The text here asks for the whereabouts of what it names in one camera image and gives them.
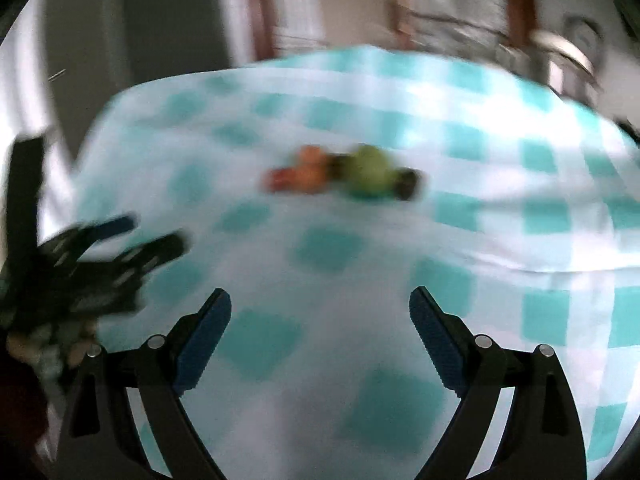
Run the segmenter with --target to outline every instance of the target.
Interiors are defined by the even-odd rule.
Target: orange object
[[[296,191],[315,194],[324,191],[327,184],[326,170],[321,166],[296,168],[293,187]]]
[[[320,146],[302,146],[298,152],[298,166],[325,166],[328,154]]]
[[[295,174],[294,168],[271,170],[265,179],[265,186],[271,192],[287,191],[293,187]]]

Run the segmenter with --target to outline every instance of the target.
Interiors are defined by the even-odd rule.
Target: green ball
[[[359,196],[388,194],[393,186],[394,170],[386,153],[361,144],[346,164],[345,181],[351,193]]]

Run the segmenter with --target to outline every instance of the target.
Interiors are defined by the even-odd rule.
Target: red object
[[[271,170],[265,179],[266,188],[271,192],[287,191],[293,186],[295,174],[294,168]]]

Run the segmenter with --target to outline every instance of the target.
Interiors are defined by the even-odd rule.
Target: teal and white tablecloth
[[[302,144],[359,142],[423,171],[418,198],[260,189]],[[106,107],[77,184],[79,219],[140,216],[101,250],[176,228],[192,243],[145,285],[140,313],[101,323],[108,349],[165,333],[217,286],[231,294],[183,397],[230,479],[415,477],[457,404],[409,320],[417,285],[504,348],[554,346],[590,478],[640,414],[640,150],[532,83],[369,47],[159,80]]]

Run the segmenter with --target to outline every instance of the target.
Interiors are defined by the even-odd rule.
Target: tablecloth
[[[302,144],[361,142],[423,172],[415,200],[261,189]],[[138,346],[222,287],[232,320],[182,402],[225,475],[409,479],[458,402],[409,319],[425,285],[504,348],[555,348],[594,478],[640,413],[639,153],[545,88],[427,54],[361,47],[137,86],[88,136],[78,219],[139,216],[98,252],[177,228],[191,251],[100,338]],[[497,447],[503,393],[474,473]]]

